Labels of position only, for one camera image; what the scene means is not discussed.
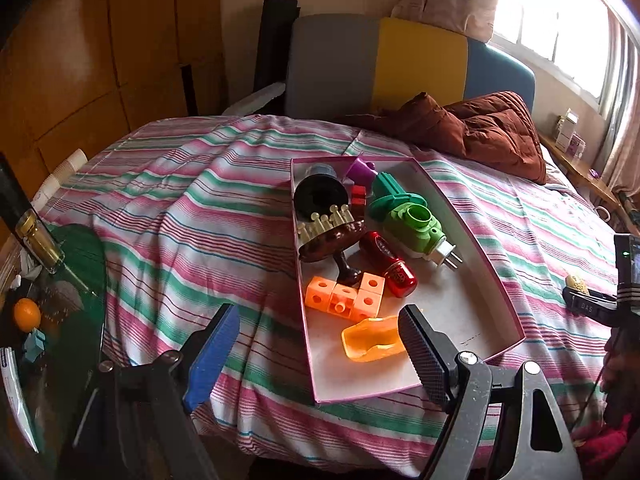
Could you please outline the person right hand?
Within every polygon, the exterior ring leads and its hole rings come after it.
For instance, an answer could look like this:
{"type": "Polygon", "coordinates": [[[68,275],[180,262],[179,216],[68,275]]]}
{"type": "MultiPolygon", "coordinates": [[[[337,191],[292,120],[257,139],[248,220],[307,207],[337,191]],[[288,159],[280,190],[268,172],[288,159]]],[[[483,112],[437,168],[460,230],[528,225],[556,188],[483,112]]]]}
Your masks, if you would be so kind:
{"type": "Polygon", "coordinates": [[[612,328],[605,344],[600,390],[606,403],[623,414],[630,414],[639,404],[639,345],[626,341],[626,333],[612,328]]]}

